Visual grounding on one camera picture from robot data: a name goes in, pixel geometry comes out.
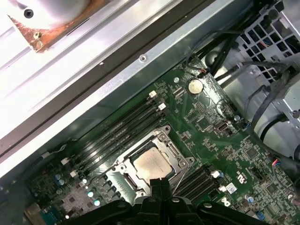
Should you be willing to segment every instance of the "green circuit board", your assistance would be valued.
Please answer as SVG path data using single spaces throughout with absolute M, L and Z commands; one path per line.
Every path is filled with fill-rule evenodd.
M 202 165 L 208 164 L 214 165 L 224 174 L 222 181 L 224 191 L 219 191 L 214 196 L 202 196 L 197 199 L 196 204 L 203 200 L 211 200 L 273 225 L 297 224 L 300 221 L 299 208 L 291 204 L 288 198 L 290 193 L 284 191 L 276 183 L 271 168 L 272 158 L 251 141 L 243 119 L 234 119 L 235 116 L 240 116 L 239 113 L 211 75 L 208 74 L 200 79 L 203 84 L 200 94 L 193 95 L 189 92 L 188 83 L 195 76 L 193 71 L 186 70 L 181 65 L 170 70 L 79 139 L 69 152 L 72 152 L 73 149 L 85 151 L 86 142 L 95 139 L 95 136 L 102 130 L 109 127 L 154 90 L 167 106 L 165 117 L 155 124 L 155 127 L 144 130 L 144 133 L 141 133 L 136 139 L 138 140 L 153 128 L 169 125 L 171 126 L 169 136 L 181 153 L 185 157 L 194 157 L 195 159 L 195 163 L 186 176 Z M 224 123 L 226 123 L 226 128 L 220 129 Z M 124 149 L 126 148 L 106 160 L 92 175 L 108 168 Z M 47 204 L 55 205 L 57 208 L 60 207 L 59 199 L 66 198 L 66 196 L 69 199 L 70 193 L 74 193 L 72 189 L 76 185 L 82 193 L 86 192 L 84 187 L 78 187 L 78 182 L 70 178 L 68 172 L 64 172 L 60 161 L 61 158 L 54 160 L 45 169 L 47 172 L 37 174 L 28 182 L 33 193 L 36 193 L 37 189 L 40 193 L 48 193 L 49 200 L 43 201 L 49 202 Z M 287 187 L 291 185 L 291 181 L 283 171 L 278 168 L 277 173 L 278 178 Z M 60 187 L 62 191 L 59 195 L 56 193 L 57 182 L 53 182 L 55 174 L 62 174 L 67 184 Z M 122 176 L 109 172 L 107 176 L 111 182 L 110 185 L 116 189 L 114 191 L 119 191 L 125 200 L 132 203 L 135 193 L 122 179 Z M 111 200 L 102 189 L 97 191 L 104 196 L 105 203 Z M 78 199 L 81 198 L 81 192 L 77 194 Z M 249 196 L 254 200 L 252 203 L 246 200 Z

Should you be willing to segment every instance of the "ventilation grille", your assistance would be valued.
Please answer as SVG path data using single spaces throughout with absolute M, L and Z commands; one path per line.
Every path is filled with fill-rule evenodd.
M 285 20 L 279 16 L 276 8 L 273 7 L 261 16 L 240 36 L 238 42 L 242 45 L 241 53 L 244 53 L 246 58 L 250 57 L 253 61 L 280 62 L 300 53 L 299 40 L 289 28 L 289 24 L 285 24 Z M 274 18 L 271 23 L 269 15 Z M 270 83 L 279 79 L 274 68 L 259 69 Z

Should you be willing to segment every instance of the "ram slot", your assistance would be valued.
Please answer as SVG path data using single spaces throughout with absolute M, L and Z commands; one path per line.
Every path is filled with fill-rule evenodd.
M 142 117 L 147 116 L 146 118 L 149 118 L 151 116 L 153 116 L 156 112 L 151 109 L 148 112 L 146 112 Z M 147 121 L 147 120 L 138 120 L 138 122 L 136 124 L 136 121 L 134 121 L 134 123 L 131 123 L 130 126 L 126 127 L 126 129 L 124 129 L 121 133 L 116 134 L 114 138 L 110 139 L 109 141 L 107 141 L 107 143 L 102 143 L 102 148 L 99 148 L 96 150 L 95 155 L 90 157 L 89 159 L 87 159 L 86 161 L 84 161 L 84 163 L 80 166 L 80 167 L 86 167 L 87 165 L 91 164 L 93 161 L 95 161 L 95 159 L 97 159 L 99 156 L 101 156 L 103 153 L 105 153 L 105 151 L 116 145 L 121 139 L 123 139 L 124 137 L 126 137 L 127 135 L 130 134 L 130 132 L 133 132 L 135 129 L 138 129 L 139 126 L 142 126 L 143 123 Z
M 83 168 L 81 170 L 83 172 L 83 174 L 85 176 L 89 175 L 97 167 L 99 167 L 101 164 L 103 164 L 107 159 L 109 159 L 111 156 L 113 156 L 114 154 L 116 154 L 117 152 L 119 152 L 120 150 L 122 150 L 126 145 L 130 144 L 136 137 L 141 136 L 142 134 L 144 134 L 145 132 L 147 132 L 147 130 L 149 130 L 149 128 L 151 128 L 154 125 L 156 125 L 159 122 L 159 120 L 161 119 L 161 116 L 163 115 L 163 113 L 162 112 L 158 112 L 157 115 L 154 118 L 148 118 L 145 121 L 145 125 L 146 126 L 142 127 L 142 129 L 135 129 L 133 131 L 133 133 L 128 137 L 128 139 L 124 143 L 122 143 L 122 145 L 119 148 L 114 149 L 113 151 L 109 151 L 109 153 L 107 155 L 105 155 L 104 157 L 102 157 L 102 159 L 100 159 L 98 162 L 96 162 L 95 164 L 93 164 L 91 167 L 88 167 L 88 168 L 85 167 L 85 168 Z
M 88 141 L 81 149 L 91 149 L 91 150 L 80 152 L 77 155 L 74 155 L 75 159 L 83 158 L 83 157 L 89 155 L 92 152 L 93 145 L 96 145 L 99 142 L 101 142 L 103 139 L 106 139 L 106 137 L 109 134 L 117 132 L 116 130 L 121 130 L 123 127 L 126 126 L 126 123 L 128 123 L 128 121 L 126 121 L 126 120 L 129 119 L 129 121 L 132 121 L 134 118 L 136 118 L 136 116 L 139 116 L 141 113 L 143 113 L 144 111 L 151 108 L 151 106 L 152 106 L 151 104 L 152 104 L 151 100 L 141 101 L 138 105 L 136 105 L 129 112 L 127 112 L 125 116 L 120 117 L 113 124 L 111 124 L 106 129 L 101 131 L 99 135 L 95 136 L 90 141 Z
M 206 186 L 201 186 L 201 188 L 197 189 L 194 193 L 190 193 L 186 198 L 188 198 L 192 203 L 202 196 L 208 194 L 209 192 L 215 190 L 214 182 L 207 184 Z
M 199 177 L 197 177 L 196 180 L 189 183 L 188 185 L 184 186 L 181 190 L 179 190 L 176 194 L 178 196 L 185 196 L 187 193 L 190 193 L 193 191 L 195 186 L 202 185 L 203 181 L 205 181 L 208 178 L 208 175 L 203 171 Z
M 188 188 L 190 184 L 194 183 L 195 180 L 198 179 L 199 176 L 202 176 L 203 174 L 206 174 L 206 167 L 202 166 L 199 169 L 197 169 L 195 172 L 193 172 L 191 175 L 186 177 L 178 186 L 177 191 L 175 194 L 178 194 L 179 192 L 183 191 L 184 189 Z

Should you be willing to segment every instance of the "screw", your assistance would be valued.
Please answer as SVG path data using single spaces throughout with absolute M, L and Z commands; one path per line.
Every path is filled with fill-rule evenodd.
M 121 204 L 118 205 L 118 208 L 124 208 L 124 207 L 126 207 L 126 205 L 123 204 L 123 203 L 121 203 Z
M 203 206 L 208 209 L 212 208 L 212 205 L 210 203 L 204 203 Z
M 140 55 L 140 58 L 139 58 L 139 60 L 141 61 L 141 62 L 145 62 L 145 61 L 147 61 L 147 56 L 146 55 Z
M 149 198 L 149 202 L 154 203 L 156 202 L 155 198 Z
M 158 138 L 159 138 L 160 141 L 163 142 L 166 139 L 166 136 L 165 135 L 160 135 Z
M 40 39 L 41 37 L 42 37 L 42 33 L 41 32 L 35 32 L 33 34 L 33 38 L 36 39 L 36 40 Z
M 293 111 L 291 112 L 291 115 L 293 118 L 298 119 L 300 117 L 300 112 L 299 111 Z
M 179 162 L 180 167 L 184 167 L 186 163 L 184 161 Z
M 178 203 L 178 202 L 180 202 L 180 200 L 179 200 L 179 198 L 172 198 L 172 202 Z

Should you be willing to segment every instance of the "integrated circuit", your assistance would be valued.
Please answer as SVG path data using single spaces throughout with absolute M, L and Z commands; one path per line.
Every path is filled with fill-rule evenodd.
M 273 194 L 274 192 L 277 191 L 277 187 L 276 187 L 275 184 L 270 184 L 270 185 L 267 186 L 266 188 L 267 188 L 267 190 L 268 190 L 268 192 L 269 192 L 270 194 Z
M 246 151 L 246 154 L 248 155 L 249 159 L 252 159 L 257 155 L 257 151 L 254 148 L 250 148 Z

